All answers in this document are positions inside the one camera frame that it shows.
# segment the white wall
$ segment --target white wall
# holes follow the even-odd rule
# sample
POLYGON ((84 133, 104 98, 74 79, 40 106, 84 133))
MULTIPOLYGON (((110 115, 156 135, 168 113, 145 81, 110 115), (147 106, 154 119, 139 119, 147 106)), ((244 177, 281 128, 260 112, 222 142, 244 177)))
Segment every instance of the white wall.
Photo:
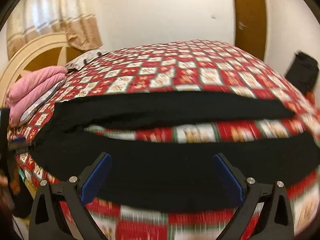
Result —
POLYGON ((233 0, 99 0, 104 48, 190 39, 234 44, 233 0))
POLYGON ((2 30, 0 31, 0 76, 6 67, 8 61, 8 54, 7 54, 7 23, 3 26, 2 30))
MULTIPOLYGON (((301 50, 320 63, 320 25, 303 0, 266 0, 268 34, 265 63, 285 74, 301 50)), ((315 87, 320 106, 320 78, 315 87)))

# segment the pillow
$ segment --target pillow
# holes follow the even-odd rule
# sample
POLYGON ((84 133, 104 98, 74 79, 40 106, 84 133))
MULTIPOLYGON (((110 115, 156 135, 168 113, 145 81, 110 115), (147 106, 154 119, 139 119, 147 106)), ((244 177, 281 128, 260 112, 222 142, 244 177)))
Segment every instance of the pillow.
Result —
POLYGON ((9 125, 17 126, 22 114, 35 102, 39 97, 46 93, 52 86, 66 78, 65 73, 58 73, 43 81, 36 86, 25 97, 21 98, 17 103, 10 107, 9 125))
POLYGON ((76 57, 74 60, 71 60, 69 63, 65 65, 68 71, 76 69, 81 70, 85 65, 96 59, 97 57, 101 57, 108 52, 104 49, 93 49, 85 52, 84 54, 76 57))
POLYGON ((59 90, 60 87, 66 82, 66 79, 62 80, 55 84, 52 88, 50 88, 46 93, 44 93, 41 97, 38 98, 36 102, 34 102, 21 116, 20 122, 17 127, 20 127, 33 117, 33 115, 51 98, 53 95, 59 90))
POLYGON ((6 106, 11 107, 30 93, 36 86, 58 73, 66 74, 67 70, 62 66, 50 66, 23 76, 9 88, 5 100, 6 106))

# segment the folded pink blanket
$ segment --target folded pink blanket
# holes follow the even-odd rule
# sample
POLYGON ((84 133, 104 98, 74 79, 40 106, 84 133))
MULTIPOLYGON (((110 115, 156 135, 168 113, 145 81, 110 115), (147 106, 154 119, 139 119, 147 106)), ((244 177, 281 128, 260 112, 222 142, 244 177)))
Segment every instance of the folded pink blanket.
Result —
POLYGON ((49 77, 41 84, 32 89, 26 96, 24 96, 17 103, 12 104, 10 107, 9 124, 11 127, 17 126, 22 114, 31 106, 40 96, 52 88, 56 83, 66 78, 65 73, 58 73, 49 77))
POLYGON ((40 85, 46 79, 58 73, 67 73, 67 69, 62 66, 50 66, 40 70, 28 73, 20 78, 11 88, 9 88, 6 95, 6 105, 12 106, 21 98, 26 96, 36 86, 40 85))

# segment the curtain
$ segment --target curtain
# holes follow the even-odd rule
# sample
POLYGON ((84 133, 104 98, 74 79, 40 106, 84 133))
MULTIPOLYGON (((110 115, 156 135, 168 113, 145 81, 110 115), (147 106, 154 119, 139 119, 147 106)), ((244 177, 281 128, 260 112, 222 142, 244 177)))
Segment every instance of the curtain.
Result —
POLYGON ((92 0, 21 0, 7 22, 9 59, 38 36, 60 31, 76 49, 102 46, 92 0))

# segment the bed frame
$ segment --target bed frame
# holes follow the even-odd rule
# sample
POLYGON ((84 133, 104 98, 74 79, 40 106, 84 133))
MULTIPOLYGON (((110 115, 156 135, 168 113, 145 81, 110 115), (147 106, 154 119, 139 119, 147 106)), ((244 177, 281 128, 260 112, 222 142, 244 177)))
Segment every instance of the bed frame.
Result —
POLYGON ((70 47, 64 32, 41 35, 30 41, 12 57, 0 76, 0 107, 4 106, 7 90, 20 77, 32 72, 33 70, 50 65, 64 66, 68 61, 73 60, 80 54, 82 54, 81 51, 70 47), (39 59, 41 54, 52 49, 56 49, 55 56, 50 57, 50 54, 45 54, 45 57, 42 58, 42 60, 37 60, 32 66, 32 62, 36 58, 39 59))

